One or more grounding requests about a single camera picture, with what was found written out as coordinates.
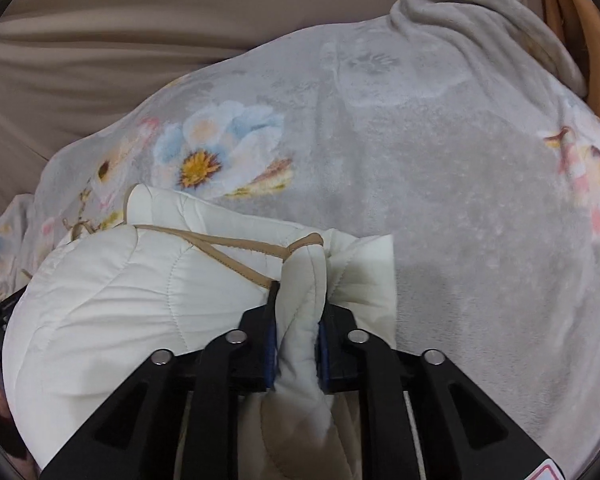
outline silver bolt head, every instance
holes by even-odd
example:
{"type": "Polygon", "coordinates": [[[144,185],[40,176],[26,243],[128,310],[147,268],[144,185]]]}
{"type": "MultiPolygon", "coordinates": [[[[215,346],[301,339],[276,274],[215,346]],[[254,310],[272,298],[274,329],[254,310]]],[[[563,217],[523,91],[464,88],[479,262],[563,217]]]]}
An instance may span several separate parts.
{"type": "Polygon", "coordinates": [[[446,356],[440,350],[427,350],[424,352],[424,360],[430,365],[441,365],[446,360],[446,356]]]}
{"type": "Polygon", "coordinates": [[[165,365],[171,358],[173,357],[173,353],[170,350],[156,350],[151,354],[151,362],[154,365],[165,365]]]}
{"type": "Polygon", "coordinates": [[[231,330],[224,338],[232,345],[237,345],[247,341],[247,334],[243,330],[231,330]]]}
{"type": "Polygon", "coordinates": [[[369,333],[364,330],[352,330],[347,334],[352,343],[366,343],[369,341],[369,333]]]}

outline tan cloth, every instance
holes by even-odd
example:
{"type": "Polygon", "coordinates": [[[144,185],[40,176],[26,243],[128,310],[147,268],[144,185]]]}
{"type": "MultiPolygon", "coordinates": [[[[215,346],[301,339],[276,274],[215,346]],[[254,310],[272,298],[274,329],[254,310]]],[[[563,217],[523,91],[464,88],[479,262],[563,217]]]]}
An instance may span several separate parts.
{"type": "MultiPolygon", "coordinates": [[[[60,148],[192,70],[396,0],[14,0],[0,19],[0,212],[60,148]]],[[[536,0],[520,0],[533,3],[536,0]]]]}
{"type": "Polygon", "coordinates": [[[600,117],[600,11],[592,0],[544,0],[545,19],[589,83],[587,104],[600,117]]]}

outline floral blanket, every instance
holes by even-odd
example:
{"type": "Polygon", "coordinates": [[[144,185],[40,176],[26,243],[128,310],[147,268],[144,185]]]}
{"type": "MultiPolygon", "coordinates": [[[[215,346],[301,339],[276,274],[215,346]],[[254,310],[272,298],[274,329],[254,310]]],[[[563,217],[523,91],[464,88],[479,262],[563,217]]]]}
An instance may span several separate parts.
{"type": "Polygon", "coordinates": [[[59,152],[0,218],[0,299],[76,224],[123,221],[137,182],[392,233],[398,347],[445,351],[574,478],[600,447],[600,120],[585,95],[515,0],[399,0],[293,33],[59,152]]]}

